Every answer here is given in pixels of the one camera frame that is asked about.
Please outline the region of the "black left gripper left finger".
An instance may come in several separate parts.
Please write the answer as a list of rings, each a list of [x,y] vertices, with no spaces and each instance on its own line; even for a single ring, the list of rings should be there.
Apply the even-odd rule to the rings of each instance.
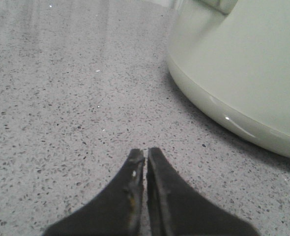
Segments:
[[[140,149],[132,149],[112,181],[89,203],[52,224],[46,236],[137,236],[143,200]]]

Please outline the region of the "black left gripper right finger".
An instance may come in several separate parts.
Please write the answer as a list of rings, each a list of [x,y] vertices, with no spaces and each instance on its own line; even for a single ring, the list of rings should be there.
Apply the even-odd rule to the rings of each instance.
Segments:
[[[159,148],[148,151],[147,196],[154,236],[257,236],[249,223],[201,196]]]

